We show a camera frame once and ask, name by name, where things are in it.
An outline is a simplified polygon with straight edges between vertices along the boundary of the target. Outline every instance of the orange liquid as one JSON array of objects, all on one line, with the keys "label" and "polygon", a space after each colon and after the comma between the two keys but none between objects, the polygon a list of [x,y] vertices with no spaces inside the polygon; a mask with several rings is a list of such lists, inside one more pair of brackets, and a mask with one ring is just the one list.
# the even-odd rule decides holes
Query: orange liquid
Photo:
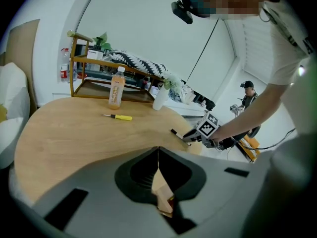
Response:
[{"label": "orange liquid", "polygon": [[112,77],[111,91],[108,102],[110,109],[116,110],[120,108],[124,84],[125,78],[123,76],[115,75]]}]

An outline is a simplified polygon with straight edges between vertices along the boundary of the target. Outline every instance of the yellow pattern on cushion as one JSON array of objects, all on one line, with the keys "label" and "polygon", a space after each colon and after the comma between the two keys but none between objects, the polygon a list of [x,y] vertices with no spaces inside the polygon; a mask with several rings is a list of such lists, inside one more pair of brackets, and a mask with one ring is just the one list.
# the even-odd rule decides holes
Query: yellow pattern on cushion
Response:
[{"label": "yellow pattern on cushion", "polygon": [[6,112],[6,108],[2,104],[0,104],[0,122],[6,120]]}]

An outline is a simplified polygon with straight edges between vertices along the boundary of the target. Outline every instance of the white vase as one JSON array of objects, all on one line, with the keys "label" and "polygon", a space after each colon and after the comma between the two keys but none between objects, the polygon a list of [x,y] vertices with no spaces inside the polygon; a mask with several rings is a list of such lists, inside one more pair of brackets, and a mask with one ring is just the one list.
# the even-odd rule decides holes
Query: white vase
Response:
[{"label": "white vase", "polygon": [[157,94],[153,102],[153,109],[160,110],[163,107],[164,102],[168,99],[169,89],[166,90],[164,85],[160,88],[160,91]]}]

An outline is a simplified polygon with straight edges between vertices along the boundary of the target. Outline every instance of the yellow screwdriver handle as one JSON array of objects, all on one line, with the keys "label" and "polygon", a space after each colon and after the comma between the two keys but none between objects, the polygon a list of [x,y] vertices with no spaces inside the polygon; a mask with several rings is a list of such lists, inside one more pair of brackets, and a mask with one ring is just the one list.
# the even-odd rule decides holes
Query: yellow screwdriver handle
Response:
[{"label": "yellow screwdriver handle", "polygon": [[127,120],[127,121],[131,121],[131,120],[132,120],[132,117],[128,117],[128,116],[118,116],[118,115],[115,115],[115,118],[116,118],[116,119],[121,119],[121,120]]}]

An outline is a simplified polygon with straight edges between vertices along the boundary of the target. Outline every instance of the screwdriver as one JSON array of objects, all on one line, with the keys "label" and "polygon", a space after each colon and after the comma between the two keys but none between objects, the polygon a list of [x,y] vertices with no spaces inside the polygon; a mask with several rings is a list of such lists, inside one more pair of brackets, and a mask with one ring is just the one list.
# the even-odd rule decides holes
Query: screwdriver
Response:
[{"label": "screwdriver", "polygon": [[103,115],[103,117],[111,117],[111,118],[120,119],[120,120],[127,120],[127,121],[131,121],[132,120],[132,117],[119,116],[119,115]]}]

